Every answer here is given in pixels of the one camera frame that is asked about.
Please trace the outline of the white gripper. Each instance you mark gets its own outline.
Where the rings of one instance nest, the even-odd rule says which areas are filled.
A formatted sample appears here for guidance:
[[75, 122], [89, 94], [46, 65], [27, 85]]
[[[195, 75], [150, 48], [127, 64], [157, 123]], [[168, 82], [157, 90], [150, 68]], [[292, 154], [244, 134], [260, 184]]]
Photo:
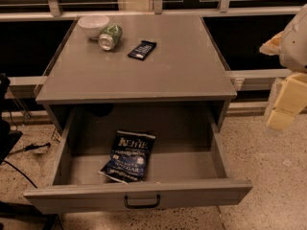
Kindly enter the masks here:
[[285, 80], [278, 80], [272, 92], [266, 126], [282, 131], [307, 106], [307, 4], [295, 15], [283, 32], [279, 32], [259, 48], [268, 56], [279, 56], [280, 64], [292, 71]]

